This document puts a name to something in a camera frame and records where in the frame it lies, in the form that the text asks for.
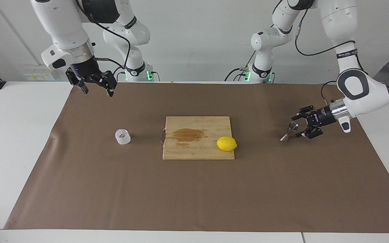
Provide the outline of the brown paper table mat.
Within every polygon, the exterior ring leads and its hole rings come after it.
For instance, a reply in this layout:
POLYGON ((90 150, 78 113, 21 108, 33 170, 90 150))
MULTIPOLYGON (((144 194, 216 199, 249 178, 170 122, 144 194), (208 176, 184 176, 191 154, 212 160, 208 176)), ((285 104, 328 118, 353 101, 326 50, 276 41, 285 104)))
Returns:
POLYGON ((324 106, 321 85, 88 89, 71 89, 6 229, 389 233, 389 174, 358 120, 280 142, 324 106), (163 160, 167 116, 230 117, 236 158, 163 160))

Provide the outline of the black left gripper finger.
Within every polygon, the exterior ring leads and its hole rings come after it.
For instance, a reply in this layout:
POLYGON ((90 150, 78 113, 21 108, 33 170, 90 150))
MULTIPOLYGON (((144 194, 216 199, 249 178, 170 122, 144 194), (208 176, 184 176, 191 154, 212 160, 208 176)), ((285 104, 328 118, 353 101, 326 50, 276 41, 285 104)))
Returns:
POLYGON ((291 120, 298 120, 300 118, 307 119, 308 117, 312 116, 312 114, 316 114, 315 111, 316 109, 314 106, 306 106, 301 108, 295 116, 291 117, 291 120))
POLYGON ((307 137, 309 139, 318 137, 323 134, 320 126, 308 126, 304 131, 296 133, 296 137, 307 137))

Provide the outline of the white wall power outlet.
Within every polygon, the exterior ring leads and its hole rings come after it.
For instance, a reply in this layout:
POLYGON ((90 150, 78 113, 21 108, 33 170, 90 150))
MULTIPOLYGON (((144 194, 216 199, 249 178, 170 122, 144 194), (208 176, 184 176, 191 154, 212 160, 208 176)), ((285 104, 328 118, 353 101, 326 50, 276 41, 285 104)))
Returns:
POLYGON ((46 66, 24 66, 23 76, 28 81, 56 81, 52 71, 46 66))

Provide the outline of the steel double jigger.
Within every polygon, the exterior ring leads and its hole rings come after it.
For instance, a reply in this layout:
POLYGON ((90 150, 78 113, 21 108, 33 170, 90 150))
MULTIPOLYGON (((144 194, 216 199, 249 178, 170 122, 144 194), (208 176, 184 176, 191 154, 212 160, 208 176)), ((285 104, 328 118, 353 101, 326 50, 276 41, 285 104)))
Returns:
POLYGON ((290 122, 287 126, 286 134, 280 139, 280 142, 287 142, 289 138, 296 134, 299 129, 298 123, 290 122))

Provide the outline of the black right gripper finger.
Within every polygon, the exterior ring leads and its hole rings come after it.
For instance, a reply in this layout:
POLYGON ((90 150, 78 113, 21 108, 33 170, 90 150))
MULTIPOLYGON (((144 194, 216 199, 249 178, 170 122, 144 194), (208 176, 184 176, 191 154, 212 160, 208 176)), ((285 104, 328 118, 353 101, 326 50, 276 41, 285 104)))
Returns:
POLYGON ((111 71, 95 74, 95 81, 97 85, 106 90, 109 97, 113 97, 118 82, 111 71))
POLYGON ((71 68, 68 68, 66 70, 66 76, 67 76, 67 79, 69 80, 70 84, 72 86, 76 86, 78 87, 79 89, 82 90, 82 92, 86 95, 88 94, 88 87, 87 85, 85 84, 85 81, 84 81, 84 78, 81 78, 80 80, 78 79, 78 77, 76 76, 76 74, 74 73, 74 71, 71 69, 71 68))

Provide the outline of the yellow lemon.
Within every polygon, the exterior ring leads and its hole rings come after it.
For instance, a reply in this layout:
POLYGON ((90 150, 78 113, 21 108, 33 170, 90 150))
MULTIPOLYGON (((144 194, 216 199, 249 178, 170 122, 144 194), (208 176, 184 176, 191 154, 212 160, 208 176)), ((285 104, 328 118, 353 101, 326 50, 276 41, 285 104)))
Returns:
POLYGON ((216 140, 216 145, 222 151, 233 151, 237 148, 237 142, 233 137, 223 136, 216 140))

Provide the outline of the wooden cutting board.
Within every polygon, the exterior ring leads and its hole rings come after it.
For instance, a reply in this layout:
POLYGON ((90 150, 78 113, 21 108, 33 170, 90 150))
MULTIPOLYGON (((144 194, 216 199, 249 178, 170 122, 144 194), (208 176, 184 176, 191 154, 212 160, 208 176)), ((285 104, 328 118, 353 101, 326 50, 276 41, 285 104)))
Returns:
POLYGON ((228 116, 167 116, 161 134, 163 160, 233 160, 216 142, 231 137, 228 116))

